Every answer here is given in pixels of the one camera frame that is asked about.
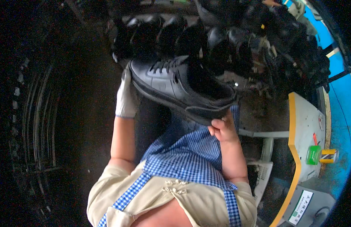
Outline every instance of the shoe logo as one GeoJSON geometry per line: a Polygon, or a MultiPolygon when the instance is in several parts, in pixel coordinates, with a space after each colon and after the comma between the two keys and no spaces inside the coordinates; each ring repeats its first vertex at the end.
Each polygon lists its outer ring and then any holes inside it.
{"type": "Polygon", "coordinates": [[[165,90],[166,87],[166,84],[159,84],[159,90],[165,90]]]}

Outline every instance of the white work glove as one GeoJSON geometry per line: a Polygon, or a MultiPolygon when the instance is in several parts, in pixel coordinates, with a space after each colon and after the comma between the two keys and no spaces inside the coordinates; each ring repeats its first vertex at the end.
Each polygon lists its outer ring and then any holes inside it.
{"type": "Polygon", "coordinates": [[[122,72],[121,84],[117,91],[115,114],[117,117],[134,118],[138,111],[138,105],[139,99],[131,83],[131,71],[129,64],[127,64],[122,72]]]}

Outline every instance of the shirt sleeve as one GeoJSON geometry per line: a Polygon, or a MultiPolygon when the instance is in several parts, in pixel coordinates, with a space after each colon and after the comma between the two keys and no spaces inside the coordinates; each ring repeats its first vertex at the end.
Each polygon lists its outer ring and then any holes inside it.
{"type": "Polygon", "coordinates": [[[98,225],[107,208],[114,203],[105,195],[107,189],[122,182],[127,176],[129,176],[128,172],[117,165],[107,165],[105,167],[88,196],[87,218],[93,226],[98,225]]]}
{"type": "Polygon", "coordinates": [[[254,197],[252,196],[251,187],[246,182],[235,183],[235,197],[240,212],[242,226],[256,226],[257,208],[254,197]]]}

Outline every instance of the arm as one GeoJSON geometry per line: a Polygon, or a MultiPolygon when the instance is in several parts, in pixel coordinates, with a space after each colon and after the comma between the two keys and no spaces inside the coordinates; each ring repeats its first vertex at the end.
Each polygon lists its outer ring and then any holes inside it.
{"type": "Polygon", "coordinates": [[[222,173],[225,179],[236,182],[248,182],[246,160],[242,152],[241,142],[233,124],[229,110],[223,119],[212,120],[209,133],[220,141],[222,154],[222,173]]]}
{"type": "Polygon", "coordinates": [[[109,164],[118,165],[131,173],[135,169],[135,120],[115,117],[109,164]]]}
{"type": "Polygon", "coordinates": [[[131,83],[131,72],[126,66],[116,96],[116,117],[109,165],[117,165],[129,173],[135,169],[133,161],[135,159],[136,99],[137,96],[131,83]]]}
{"type": "Polygon", "coordinates": [[[236,182],[248,182],[246,160],[240,140],[220,142],[222,154],[222,172],[225,179],[236,182]]]}

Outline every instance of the label sticker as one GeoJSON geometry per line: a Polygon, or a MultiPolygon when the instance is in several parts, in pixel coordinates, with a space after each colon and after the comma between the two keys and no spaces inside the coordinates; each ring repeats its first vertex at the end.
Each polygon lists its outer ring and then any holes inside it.
{"type": "Polygon", "coordinates": [[[303,216],[305,210],[307,209],[311,199],[312,199],[312,192],[309,191],[305,191],[303,190],[303,192],[301,193],[301,196],[299,198],[299,202],[297,203],[293,213],[291,214],[289,221],[292,224],[298,224],[299,220],[301,219],[301,217],[303,216]]]}

